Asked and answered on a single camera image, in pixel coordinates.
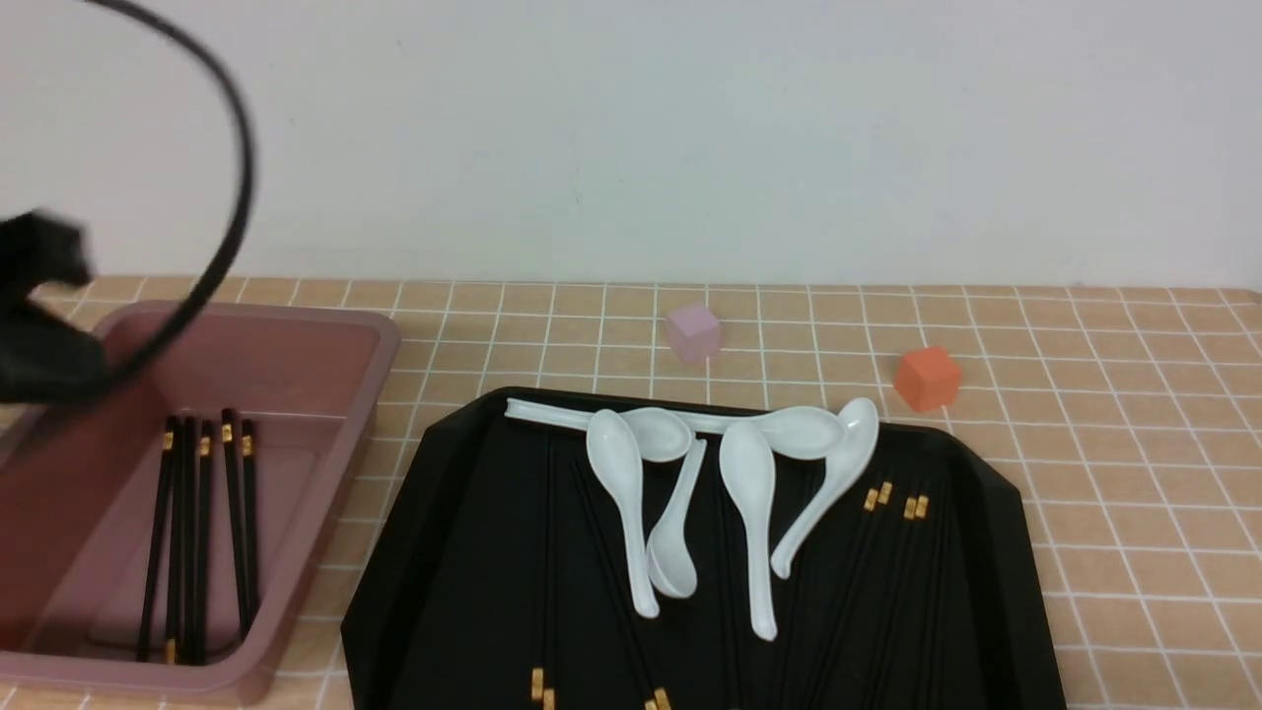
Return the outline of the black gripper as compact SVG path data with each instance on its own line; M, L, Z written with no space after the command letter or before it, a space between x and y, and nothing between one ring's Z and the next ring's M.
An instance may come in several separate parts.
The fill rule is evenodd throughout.
M37 288L80 289L92 282L83 230L69 219L29 211L1 224L1 400L50 404L77 399L106 375L103 346L45 309Z

